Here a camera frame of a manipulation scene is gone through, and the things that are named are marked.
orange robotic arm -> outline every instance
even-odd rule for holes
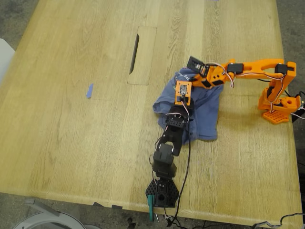
[[[198,72],[192,78],[192,86],[212,88],[214,86],[231,82],[234,87],[234,79],[270,79],[268,87],[264,88],[259,99],[258,108],[268,110],[263,117],[268,121],[278,124],[288,122],[291,112],[295,112],[301,106],[301,97],[280,98],[288,84],[296,76],[296,63],[282,59],[266,59],[255,62],[235,63],[230,60],[225,64],[206,63],[190,57],[187,67]],[[274,68],[274,73],[265,72],[265,69]]]

wood grain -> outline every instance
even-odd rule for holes
[[[139,26],[157,28],[148,85],[128,84]],[[152,104],[190,55],[283,58],[275,0],[40,0],[0,85],[0,192],[148,211],[162,132]],[[218,139],[192,143],[179,216],[277,224],[302,211],[292,124],[260,117],[264,86],[225,85]],[[174,160],[178,189],[187,152]]]

robotic arm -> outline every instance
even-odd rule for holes
[[[268,87],[264,88],[259,98],[258,109],[269,110],[263,113],[263,118],[278,124],[288,122],[289,115],[301,106],[301,97],[279,98],[288,84],[296,76],[296,63],[282,59],[266,59],[256,62],[235,63],[230,60],[225,64],[206,63],[190,57],[187,67],[198,74],[191,79],[192,86],[211,88],[227,81],[234,87],[234,79],[270,79]],[[274,73],[265,69],[274,68]]]
[[[173,156],[179,156],[182,147],[182,134],[189,122],[193,111],[191,100],[192,87],[210,89],[214,86],[230,81],[234,87],[234,79],[270,79],[268,87],[264,88],[259,98],[258,108],[268,110],[263,118],[278,124],[288,122],[289,115],[301,106],[301,97],[282,97],[280,95],[296,76],[296,63],[282,59],[267,59],[256,62],[236,63],[230,60],[225,64],[206,63],[190,57],[187,67],[197,73],[195,77],[186,81],[177,81],[175,102],[165,116],[166,127],[158,139],[156,151],[153,154],[152,170],[159,178],[154,179],[146,189],[146,196],[152,207],[174,208],[179,192],[173,182],[176,166]],[[265,69],[274,68],[274,73]]]

blue tape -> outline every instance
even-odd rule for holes
[[[86,94],[87,99],[91,98],[92,90],[93,90],[93,84],[90,84],[89,89],[88,89],[87,94]]]

mounting hole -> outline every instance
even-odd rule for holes
[[[158,196],[158,200],[163,201],[164,199],[165,199],[165,196],[164,196],[164,195],[160,194],[160,195]]]

